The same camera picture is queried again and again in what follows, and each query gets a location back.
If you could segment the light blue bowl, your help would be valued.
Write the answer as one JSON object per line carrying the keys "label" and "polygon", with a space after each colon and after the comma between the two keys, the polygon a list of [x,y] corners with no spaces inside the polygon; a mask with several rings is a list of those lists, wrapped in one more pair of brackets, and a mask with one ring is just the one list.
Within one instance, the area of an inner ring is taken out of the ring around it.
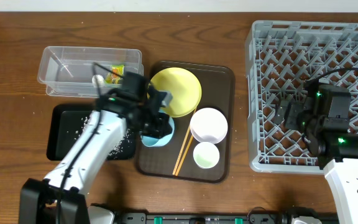
{"label": "light blue bowl", "polygon": [[146,147],[162,147],[170,142],[175,132],[175,123],[172,117],[169,117],[168,123],[172,128],[172,132],[161,139],[152,138],[148,136],[141,136],[142,144]]}

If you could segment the rice grains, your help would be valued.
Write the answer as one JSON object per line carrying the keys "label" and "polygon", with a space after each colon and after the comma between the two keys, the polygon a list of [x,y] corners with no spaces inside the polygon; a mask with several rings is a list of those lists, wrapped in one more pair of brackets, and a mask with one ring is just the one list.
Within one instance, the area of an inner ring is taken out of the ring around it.
{"label": "rice grains", "polygon": [[[82,132],[86,129],[90,115],[85,112],[77,113],[71,117],[72,131],[67,131],[73,134],[73,137],[69,137],[72,143],[76,143]],[[127,160],[133,158],[136,150],[136,135],[131,131],[127,130],[124,137],[111,149],[107,156],[107,160]]]}

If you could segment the green orange snack wrapper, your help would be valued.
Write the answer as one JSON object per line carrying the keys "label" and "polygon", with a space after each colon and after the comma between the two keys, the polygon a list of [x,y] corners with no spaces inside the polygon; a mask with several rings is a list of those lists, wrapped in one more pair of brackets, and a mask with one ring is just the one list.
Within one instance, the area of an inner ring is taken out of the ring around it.
{"label": "green orange snack wrapper", "polygon": [[124,76],[124,65],[111,65],[110,72],[105,78],[107,84],[120,84]]}

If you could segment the white pink bowl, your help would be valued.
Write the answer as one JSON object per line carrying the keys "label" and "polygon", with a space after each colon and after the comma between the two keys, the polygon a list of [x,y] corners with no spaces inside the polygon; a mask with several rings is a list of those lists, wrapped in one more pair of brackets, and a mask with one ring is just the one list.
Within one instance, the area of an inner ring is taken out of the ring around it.
{"label": "white pink bowl", "polygon": [[217,144],[226,137],[227,119],[217,109],[202,108],[191,117],[190,131],[199,142]]}

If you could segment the white tissue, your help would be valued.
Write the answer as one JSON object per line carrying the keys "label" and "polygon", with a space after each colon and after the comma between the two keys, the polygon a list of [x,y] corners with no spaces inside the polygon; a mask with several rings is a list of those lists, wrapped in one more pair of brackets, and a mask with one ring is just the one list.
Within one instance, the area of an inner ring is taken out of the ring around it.
{"label": "white tissue", "polygon": [[93,75],[92,84],[95,88],[105,86],[105,80],[102,75]]}

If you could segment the small light green bowl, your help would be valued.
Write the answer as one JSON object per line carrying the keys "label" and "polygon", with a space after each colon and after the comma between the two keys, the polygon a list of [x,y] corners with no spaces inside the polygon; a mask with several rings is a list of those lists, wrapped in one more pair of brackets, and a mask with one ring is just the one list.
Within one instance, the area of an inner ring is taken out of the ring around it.
{"label": "small light green bowl", "polygon": [[213,168],[220,159],[219,149],[210,142],[201,142],[193,150],[193,159],[202,169]]}

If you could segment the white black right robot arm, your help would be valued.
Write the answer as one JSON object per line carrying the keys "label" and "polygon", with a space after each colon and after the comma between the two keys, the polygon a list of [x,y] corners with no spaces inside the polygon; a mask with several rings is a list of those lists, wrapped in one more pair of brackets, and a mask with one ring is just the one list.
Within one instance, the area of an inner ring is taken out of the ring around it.
{"label": "white black right robot arm", "polygon": [[301,133],[328,181],[339,222],[358,223],[358,134],[348,132],[351,94],[318,80],[305,88],[303,101],[279,101],[273,122]]}

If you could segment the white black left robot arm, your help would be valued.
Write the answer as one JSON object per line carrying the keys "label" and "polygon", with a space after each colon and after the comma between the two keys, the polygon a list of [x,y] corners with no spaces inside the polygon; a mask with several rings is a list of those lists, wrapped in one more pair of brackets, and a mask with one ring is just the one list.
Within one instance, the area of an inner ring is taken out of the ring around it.
{"label": "white black left robot arm", "polygon": [[28,179],[20,194],[19,223],[114,223],[107,208],[87,205],[86,196],[111,149],[127,130],[160,139],[172,133],[169,91],[114,88],[101,95],[88,125],[67,155],[43,180]]}

